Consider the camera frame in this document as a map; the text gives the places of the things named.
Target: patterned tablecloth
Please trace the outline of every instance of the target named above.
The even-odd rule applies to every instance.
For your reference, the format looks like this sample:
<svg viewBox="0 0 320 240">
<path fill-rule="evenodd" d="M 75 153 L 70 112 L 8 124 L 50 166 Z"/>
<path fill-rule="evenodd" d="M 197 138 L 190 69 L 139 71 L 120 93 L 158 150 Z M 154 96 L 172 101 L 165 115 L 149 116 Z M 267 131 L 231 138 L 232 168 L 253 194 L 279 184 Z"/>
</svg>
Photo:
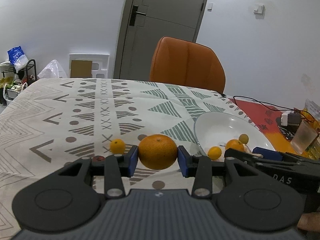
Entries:
<svg viewBox="0 0 320 240">
<path fill-rule="evenodd" d="M 165 134 L 190 154 L 199 149 L 195 119 L 204 112 L 226 112 L 254 123 L 215 91 L 154 82 L 115 79 L 41 79 L 23 91 L 0 115 L 0 239 L 19 226 L 11 202 L 23 187 L 83 156 L 110 155 L 110 141 L 138 145 L 147 135 Z M 191 190 L 175 162 L 162 171 L 138 163 L 130 188 Z M 214 191 L 222 182 L 213 178 Z M 103 192 L 103 180 L 93 187 Z"/>
</svg>

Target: brown cardboard piece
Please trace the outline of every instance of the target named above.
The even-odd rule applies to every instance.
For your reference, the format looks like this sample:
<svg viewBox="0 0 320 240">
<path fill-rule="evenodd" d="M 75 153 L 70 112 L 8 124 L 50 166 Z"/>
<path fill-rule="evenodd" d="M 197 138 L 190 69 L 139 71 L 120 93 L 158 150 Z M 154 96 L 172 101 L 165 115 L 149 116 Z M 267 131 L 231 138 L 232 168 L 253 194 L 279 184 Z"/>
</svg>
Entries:
<svg viewBox="0 0 320 240">
<path fill-rule="evenodd" d="M 71 60 L 70 78 L 91 78 L 92 61 Z"/>
</svg>

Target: chair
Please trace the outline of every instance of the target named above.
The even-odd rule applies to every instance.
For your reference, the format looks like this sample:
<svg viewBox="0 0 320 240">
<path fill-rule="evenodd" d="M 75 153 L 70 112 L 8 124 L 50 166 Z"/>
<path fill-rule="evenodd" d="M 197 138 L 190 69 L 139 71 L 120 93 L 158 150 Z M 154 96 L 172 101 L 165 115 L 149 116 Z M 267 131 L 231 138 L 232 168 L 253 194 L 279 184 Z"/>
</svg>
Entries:
<svg viewBox="0 0 320 240">
<path fill-rule="evenodd" d="M 162 37 L 153 54 L 150 81 L 223 93 L 226 76 L 212 49 L 190 41 Z"/>
</svg>

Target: finger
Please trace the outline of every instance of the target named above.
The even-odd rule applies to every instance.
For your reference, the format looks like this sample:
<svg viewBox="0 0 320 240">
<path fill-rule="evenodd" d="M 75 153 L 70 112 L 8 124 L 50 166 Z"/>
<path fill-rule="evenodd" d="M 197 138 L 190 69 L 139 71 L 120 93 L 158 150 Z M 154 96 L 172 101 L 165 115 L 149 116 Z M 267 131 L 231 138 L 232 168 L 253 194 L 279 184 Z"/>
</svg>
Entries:
<svg viewBox="0 0 320 240">
<path fill-rule="evenodd" d="M 307 230 L 320 232 L 320 213 L 306 213 L 302 214 L 299 222 L 298 228 Z"/>
</svg>

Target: white bowl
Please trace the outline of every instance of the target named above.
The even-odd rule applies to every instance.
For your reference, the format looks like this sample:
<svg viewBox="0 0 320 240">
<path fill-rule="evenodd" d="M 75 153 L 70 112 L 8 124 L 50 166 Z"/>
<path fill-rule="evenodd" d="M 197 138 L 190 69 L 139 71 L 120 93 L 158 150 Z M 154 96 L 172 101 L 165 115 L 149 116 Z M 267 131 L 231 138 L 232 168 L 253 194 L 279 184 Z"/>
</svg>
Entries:
<svg viewBox="0 0 320 240">
<path fill-rule="evenodd" d="M 222 112 L 206 112 L 200 115 L 194 125 L 194 133 L 199 147 L 207 154 L 213 146 L 219 146 L 222 155 L 217 161 L 224 161 L 225 144 L 231 139 L 238 139 L 243 133 L 249 137 L 247 146 L 250 150 L 261 147 L 275 150 L 268 139 L 246 120 Z"/>
</svg>

